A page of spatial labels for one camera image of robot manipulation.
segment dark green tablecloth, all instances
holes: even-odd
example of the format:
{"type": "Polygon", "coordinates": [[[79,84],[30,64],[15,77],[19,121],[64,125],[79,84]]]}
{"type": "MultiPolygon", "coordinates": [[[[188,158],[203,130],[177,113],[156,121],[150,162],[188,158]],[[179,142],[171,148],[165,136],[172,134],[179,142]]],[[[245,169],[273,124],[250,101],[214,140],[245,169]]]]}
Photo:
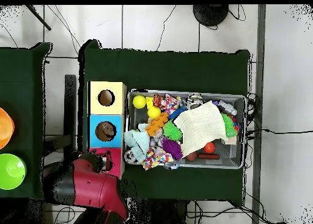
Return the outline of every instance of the dark green tablecloth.
{"type": "MultiPolygon", "coordinates": [[[[226,53],[175,53],[99,49],[96,40],[79,51],[79,144],[86,150],[87,82],[121,81],[128,89],[242,94],[248,91],[247,50],[226,53]]],[[[241,204],[243,169],[125,165],[122,176],[130,196],[180,200],[232,200],[241,204]]]]}
{"type": "Polygon", "coordinates": [[[50,43],[34,48],[0,48],[0,107],[12,117],[15,131],[0,154],[11,153],[24,160],[27,173],[13,190],[0,197],[43,198],[43,58],[50,43]]]}

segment green plate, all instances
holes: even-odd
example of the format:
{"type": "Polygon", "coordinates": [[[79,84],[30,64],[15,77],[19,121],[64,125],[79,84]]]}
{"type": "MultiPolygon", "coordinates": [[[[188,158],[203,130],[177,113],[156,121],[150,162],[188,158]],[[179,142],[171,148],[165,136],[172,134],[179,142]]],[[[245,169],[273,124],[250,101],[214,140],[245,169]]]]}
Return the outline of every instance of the green plate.
{"type": "Polygon", "coordinates": [[[26,175],[26,165],[19,157],[12,154],[0,155],[0,189],[17,188],[26,175]]]}

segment gray plastic bin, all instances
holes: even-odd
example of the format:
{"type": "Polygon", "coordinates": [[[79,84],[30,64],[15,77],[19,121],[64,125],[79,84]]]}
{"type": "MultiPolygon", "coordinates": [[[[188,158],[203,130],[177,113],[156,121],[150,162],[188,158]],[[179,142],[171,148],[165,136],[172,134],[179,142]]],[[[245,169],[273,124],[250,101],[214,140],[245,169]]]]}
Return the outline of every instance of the gray plastic bin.
{"type": "MultiPolygon", "coordinates": [[[[173,97],[181,96],[188,97],[191,92],[171,92],[171,91],[157,91],[157,90],[147,90],[147,92],[139,92],[136,89],[128,91],[126,105],[128,106],[128,116],[125,121],[125,131],[135,130],[139,123],[147,123],[147,107],[143,109],[136,109],[133,106],[133,98],[136,95],[151,96],[159,94],[163,96],[165,93],[170,94],[173,97]]],[[[183,158],[180,160],[180,166],[193,167],[193,168],[223,168],[223,169],[239,169],[245,163],[245,135],[246,135],[246,114],[248,110],[247,99],[243,95],[230,95],[230,94],[208,94],[201,93],[201,96],[205,101],[211,100],[219,101],[223,100],[226,103],[232,104],[237,110],[236,123],[241,125],[241,130],[239,130],[237,136],[237,145],[225,145],[222,144],[221,139],[214,140],[215,151],[214,154],[219,154],[218,160],[206,160],[206,159],[196,159],[193,162],[183,158]]]]}

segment yellow box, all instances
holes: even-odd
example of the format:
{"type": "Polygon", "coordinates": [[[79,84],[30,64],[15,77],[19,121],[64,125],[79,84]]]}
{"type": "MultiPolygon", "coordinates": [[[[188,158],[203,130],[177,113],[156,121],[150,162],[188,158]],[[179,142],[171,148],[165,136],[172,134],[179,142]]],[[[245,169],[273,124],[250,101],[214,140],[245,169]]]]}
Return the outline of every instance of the yellow box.
{"type": "Polygon", "coordinates": [[[90,113],[123,115],[126,92],[122,82],[90,81],[90,113]]]}

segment white knitted cloth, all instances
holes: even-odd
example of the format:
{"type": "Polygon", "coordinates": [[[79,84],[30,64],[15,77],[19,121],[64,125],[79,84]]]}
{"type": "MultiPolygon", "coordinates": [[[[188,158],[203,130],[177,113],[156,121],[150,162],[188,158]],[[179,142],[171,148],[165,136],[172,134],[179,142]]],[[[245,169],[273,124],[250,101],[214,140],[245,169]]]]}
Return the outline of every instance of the white knitted cloth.
{"type": "Polygon", "coordinates": [[[174,124],[183,133],[183,157],[202,149],[208,142],[227,140],[225,123],[216,105],[211,101],[192,110],[184,111],[174,124]]]}

